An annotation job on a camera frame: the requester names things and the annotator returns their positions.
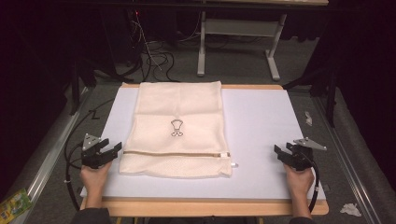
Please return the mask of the aluminium floor rail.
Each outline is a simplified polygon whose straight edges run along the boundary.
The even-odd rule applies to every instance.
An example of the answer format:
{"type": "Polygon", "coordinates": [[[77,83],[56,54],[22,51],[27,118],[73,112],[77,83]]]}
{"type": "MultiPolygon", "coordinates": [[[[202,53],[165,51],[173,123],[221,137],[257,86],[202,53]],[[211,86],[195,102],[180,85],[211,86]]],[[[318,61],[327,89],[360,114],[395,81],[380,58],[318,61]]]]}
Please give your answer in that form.
{"type": "Polygon", "coordinates": [[[71,115],[73,107],[73,101],[71,100],[72,91],[70,89],[66,91],[66,96],[68,97],[66,107],[50,127],[49,132],[40,142],[13,185],[14,189],[25,187],[31,199],[32,206],[9,224],[27,223],[60,158],[66,139],[78,120],[80,110],[91,94],[92,88],[88,87],[84,87],[81,91],[78,91],[80,103],[77,111],[71,115]]]}
{"type": "Polygon", "coordinates": [[[362,215],[364,216],[364,219],[367,221],[367,224],[382,224],[381,221],[378,219],[372,201],[367,194],[366,187],[364,187],[361,179],[358,177],[358,174],[350,158],[347,155],[346,149],[344,148],[339,135],[326,118],[325,107],[323,103],[318,97],[314,97],[312,101],[332,139],[332,142],[334,144],[334,152],[336,153],[337,158],[341,163],[341,167],[343,169],[344,175],[346,176],[348,185],[350,186],[355,196],[355,199],[357,200],[357,204],[361,210],[362,215]]]}

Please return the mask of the person's right hand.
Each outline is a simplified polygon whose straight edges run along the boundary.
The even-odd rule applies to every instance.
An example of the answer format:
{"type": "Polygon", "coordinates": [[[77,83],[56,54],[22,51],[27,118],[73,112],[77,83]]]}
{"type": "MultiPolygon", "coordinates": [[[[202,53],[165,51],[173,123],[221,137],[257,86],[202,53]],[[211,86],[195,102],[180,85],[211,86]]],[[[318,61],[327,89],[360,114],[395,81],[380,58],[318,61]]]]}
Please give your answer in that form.
{"type": "Polygon", "coordinates": [[[305,169],[303,171],[295,171],[286,164],[284,164],[284,169],[287,175],[287,183],[291,198],[294,201],[306,200],[307,192],[310,190],[314,181],[312,170],[305,169]]]}

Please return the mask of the green yellow packet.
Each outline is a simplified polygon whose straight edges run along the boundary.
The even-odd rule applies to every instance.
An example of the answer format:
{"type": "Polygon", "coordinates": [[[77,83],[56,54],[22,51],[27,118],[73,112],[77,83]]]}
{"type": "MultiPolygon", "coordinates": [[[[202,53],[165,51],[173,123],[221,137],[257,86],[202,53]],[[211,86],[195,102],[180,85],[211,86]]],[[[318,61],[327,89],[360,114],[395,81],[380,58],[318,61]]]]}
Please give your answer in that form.
{"type": "Polygon", "coordinates": [[[32,207],[26,189],[20,189],[0,203],[0,224],[9,224],[32,207]]]}

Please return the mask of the white desk frame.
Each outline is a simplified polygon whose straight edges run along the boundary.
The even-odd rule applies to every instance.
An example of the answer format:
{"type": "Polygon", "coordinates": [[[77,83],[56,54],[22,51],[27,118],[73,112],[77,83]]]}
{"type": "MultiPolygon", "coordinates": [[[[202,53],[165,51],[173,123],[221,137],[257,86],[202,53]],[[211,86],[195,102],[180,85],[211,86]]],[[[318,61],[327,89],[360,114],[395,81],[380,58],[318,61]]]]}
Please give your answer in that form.
{"type": "Polygon", "coordinates": [[[241,21],[227,19],[208,19],[201,13],[200,48],[198,53],[197,76],[205,75],[205,36],[206,35],[241,35],[254,37],[271,37],[272,47],[265,51],[270,74],[273,81],[280,80],[275,61],[275,52],[282,34],[287,15],[282,14],[277,21],[241,21]]]}

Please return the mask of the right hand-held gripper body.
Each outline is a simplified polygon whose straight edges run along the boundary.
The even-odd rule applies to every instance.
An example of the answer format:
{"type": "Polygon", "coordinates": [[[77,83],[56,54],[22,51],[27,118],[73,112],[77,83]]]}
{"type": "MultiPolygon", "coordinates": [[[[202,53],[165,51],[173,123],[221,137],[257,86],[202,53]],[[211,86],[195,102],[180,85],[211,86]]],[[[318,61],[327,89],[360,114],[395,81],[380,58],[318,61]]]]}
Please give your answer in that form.
{"type": "Polygon", "coordinates": [[[291,161],[285,161],[285,163],[294,168],[296,171],[303,171],[307,168],[311,168],[314,162],[313,150],[326,151],[327,148],[312,139],[306,137],[302,139],[296,139],[291,143],[294,145],[293,151],[291,152],[291,161]]]}

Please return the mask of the wooden table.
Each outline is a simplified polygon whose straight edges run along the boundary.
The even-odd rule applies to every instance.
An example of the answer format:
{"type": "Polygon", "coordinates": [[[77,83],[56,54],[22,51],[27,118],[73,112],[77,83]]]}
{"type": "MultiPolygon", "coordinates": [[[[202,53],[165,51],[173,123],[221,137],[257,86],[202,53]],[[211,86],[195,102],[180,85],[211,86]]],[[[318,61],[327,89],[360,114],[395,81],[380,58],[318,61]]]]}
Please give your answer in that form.
{"type": "MultiPolygon", "coordinates": [[[[224,89],[283,90],[277,85],[225,85],[224,89]]],[[[113,217],[261,217],[288,215],[287,200],[198,200],[104,198],[113,217]]]]}

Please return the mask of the cream mesh laundry bag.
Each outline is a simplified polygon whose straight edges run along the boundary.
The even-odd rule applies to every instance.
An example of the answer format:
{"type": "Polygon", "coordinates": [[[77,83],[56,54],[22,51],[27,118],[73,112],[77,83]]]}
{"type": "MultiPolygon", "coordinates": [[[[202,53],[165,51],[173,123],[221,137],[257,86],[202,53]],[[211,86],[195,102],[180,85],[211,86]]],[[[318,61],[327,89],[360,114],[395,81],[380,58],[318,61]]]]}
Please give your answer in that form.
{"type": "Polygon", "coordinates": [[[142,83],[120,172],[167,178],[230,176],[221,83],[142,83]]]}

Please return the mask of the black metal stand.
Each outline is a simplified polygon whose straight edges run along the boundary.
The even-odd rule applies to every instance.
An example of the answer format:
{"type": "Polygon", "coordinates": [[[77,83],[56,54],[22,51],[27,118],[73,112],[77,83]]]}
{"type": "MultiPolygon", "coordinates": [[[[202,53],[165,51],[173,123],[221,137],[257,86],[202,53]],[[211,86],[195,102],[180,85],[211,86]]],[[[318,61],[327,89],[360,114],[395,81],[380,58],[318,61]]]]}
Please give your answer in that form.
{"type": "Polygon", "coordinates": [[[296,86],[311,85],[310,94],[314,97],[326,96],[325,118],[333,127],[333,114],[336,92],[337,73],[339,68],[337,66],[327,66],[315,69],[312,72],[304,73],[301,77],[284,84],[284,90],[291,90],[296,86]]]}
{"type": "Polygon", "coordinates": [[[96,79],[93,73],[93,67],[86,58],[76,58],[71,65],[71,90],[72,90],[72,108],[70,115],[77,113],[80,105],[80,81],[85,87],[91,88],[96,86],[96,79]]]}

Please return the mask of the crumpled white tissue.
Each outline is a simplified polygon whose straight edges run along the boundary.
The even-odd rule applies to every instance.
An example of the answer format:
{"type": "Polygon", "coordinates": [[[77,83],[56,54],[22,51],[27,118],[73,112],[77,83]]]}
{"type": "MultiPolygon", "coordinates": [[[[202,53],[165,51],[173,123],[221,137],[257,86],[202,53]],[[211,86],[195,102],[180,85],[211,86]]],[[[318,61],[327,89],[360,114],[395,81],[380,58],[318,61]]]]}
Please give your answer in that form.
{"type": "Polygon", "coordinates": [[[361,212],[359,211],[357,205],[355,203],[346,203],[340,209],[342,214],[348,214],[354,217],[361,217],[361,212]]]}

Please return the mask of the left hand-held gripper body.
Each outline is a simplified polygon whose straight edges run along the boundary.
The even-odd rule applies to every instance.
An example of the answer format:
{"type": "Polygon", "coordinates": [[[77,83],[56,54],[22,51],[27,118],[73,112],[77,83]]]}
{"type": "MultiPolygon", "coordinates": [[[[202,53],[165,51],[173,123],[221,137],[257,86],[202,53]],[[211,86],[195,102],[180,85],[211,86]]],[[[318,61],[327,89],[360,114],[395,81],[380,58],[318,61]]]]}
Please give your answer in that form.
{"type": "Polygon", "coordinates": [[[101,141],[103,140],[100,137],[88,133],[85,134],[81,151],[81,162],[83,165],[98,169],[118,157],[118,155],[102,152],[99,148],[101,141]]]}

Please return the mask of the white table mat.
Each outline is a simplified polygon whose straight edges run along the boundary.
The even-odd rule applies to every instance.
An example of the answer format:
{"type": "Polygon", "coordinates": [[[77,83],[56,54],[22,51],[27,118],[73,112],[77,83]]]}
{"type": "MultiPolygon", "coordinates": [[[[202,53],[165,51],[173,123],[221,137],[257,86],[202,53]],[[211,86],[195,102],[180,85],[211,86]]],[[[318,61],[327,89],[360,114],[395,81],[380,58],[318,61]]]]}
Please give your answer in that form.
{"type": "Polygon", "coordinates": [[[104,195],[130,199],[287,200],[286,174],[274,146],[284,147],[303,137],[288,93],[224,89],[222,100],[225,138],[235,164],[231,176],[122,175],[120,161],[115,159],[104,195]]]}

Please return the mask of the person's left hand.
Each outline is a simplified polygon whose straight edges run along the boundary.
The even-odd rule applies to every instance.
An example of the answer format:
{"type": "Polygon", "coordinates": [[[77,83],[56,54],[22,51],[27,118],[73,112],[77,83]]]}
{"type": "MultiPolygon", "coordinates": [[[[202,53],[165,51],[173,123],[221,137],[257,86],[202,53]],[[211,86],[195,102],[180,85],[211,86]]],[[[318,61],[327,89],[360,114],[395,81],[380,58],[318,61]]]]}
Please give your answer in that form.
{"type": "Polygon", "coordinates": [[[87,190],[87,196],[89,199],[101,200],[107,179],[107,173],[111,164],[112,162],[108,162],[98,169],[93,169],[86,165],[81,167],[80,177],[87,190]]]}

